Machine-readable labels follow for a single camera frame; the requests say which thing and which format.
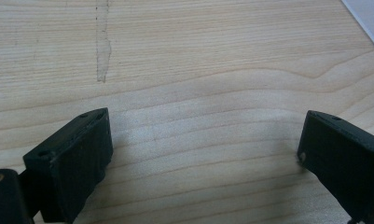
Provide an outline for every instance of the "wood grain pattern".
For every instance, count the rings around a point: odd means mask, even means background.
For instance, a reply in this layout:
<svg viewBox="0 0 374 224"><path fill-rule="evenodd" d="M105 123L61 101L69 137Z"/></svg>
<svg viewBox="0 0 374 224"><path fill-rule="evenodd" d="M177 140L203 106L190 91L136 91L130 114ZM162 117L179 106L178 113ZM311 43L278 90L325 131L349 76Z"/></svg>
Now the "wood grain pattern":
<svg viewBox="0 0 374 224"><path fill-rule="evenodd" d="M346 223L295 159L308 109L374 134L374 46L340 1L109 1L105 83L96 6L0 1L0 168L107 106L77 224Z"/></svg>

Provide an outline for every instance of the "black clamp jaw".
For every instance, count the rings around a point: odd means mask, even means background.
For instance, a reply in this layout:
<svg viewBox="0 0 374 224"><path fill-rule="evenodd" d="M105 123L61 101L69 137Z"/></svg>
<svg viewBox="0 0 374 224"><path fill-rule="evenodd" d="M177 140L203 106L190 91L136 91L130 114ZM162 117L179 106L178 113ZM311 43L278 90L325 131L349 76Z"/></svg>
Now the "black clamp jaw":
<svg viewBox="0 0 374 224"><path fill-rule="evenodd" d="M352 217L374 224L374 136L346 120L309 111L298 148L300 164L317 175Z"/></svg>
<svg viewBox="0 0 374 224"><path fill-rule="evenodd" d="M0 224L33 224L38 211L73 223L112 154L107 108L79 115L23 156L23 173L0 169Z"/></svg>

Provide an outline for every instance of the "light wood grain surface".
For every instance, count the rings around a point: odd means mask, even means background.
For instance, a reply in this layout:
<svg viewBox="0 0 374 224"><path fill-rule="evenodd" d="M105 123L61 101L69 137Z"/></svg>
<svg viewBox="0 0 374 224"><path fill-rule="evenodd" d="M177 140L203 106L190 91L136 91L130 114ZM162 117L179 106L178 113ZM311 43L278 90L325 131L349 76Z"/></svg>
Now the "light wood grain surface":
<svg viewBox="0 0 374 224"><path fill-rule="evenodd" d="M76 224L346 223L295 153L308 109L374 134L374 45L339 0L0 0L0 168L105 106Z"/></svg>

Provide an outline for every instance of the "wooden table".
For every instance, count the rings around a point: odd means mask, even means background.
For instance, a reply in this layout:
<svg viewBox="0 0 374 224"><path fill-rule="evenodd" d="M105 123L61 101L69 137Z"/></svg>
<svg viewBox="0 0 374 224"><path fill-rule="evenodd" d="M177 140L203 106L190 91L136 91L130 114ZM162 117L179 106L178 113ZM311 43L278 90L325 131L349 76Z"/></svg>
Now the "wooden table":
<svg viewBox="0 0 374 224"><path fill-rule="evenodd" d="M295 154L309 109L374 134L374 45L339 0L0 0L0 168L99 107L77 224L346 223Z"/></svg>

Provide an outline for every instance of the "black plastic part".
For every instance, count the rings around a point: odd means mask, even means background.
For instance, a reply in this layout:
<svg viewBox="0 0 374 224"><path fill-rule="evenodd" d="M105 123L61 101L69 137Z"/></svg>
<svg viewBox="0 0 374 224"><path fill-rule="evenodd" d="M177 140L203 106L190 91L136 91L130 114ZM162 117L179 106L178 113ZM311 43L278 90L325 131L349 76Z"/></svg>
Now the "black plastic part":
<svg viewBox="0 0 374 224"><path fill-rule="evenodd" d="M0 224L32 224L27 213L18 174L0 170Z"/></svg>
<svg viewBox="0 0 374 224"><path fill-rule="evenodd" d="M343 119L309 111L298 158L354 221L374 223L374 135Z"/></svg>
<svg viewBox="0 0 374 224"><path fill-rule="evenodd" d="M107 108L71 120L23 157L29 214L39 209L45 222L72 223L104 179L112 154Z"/></svg>

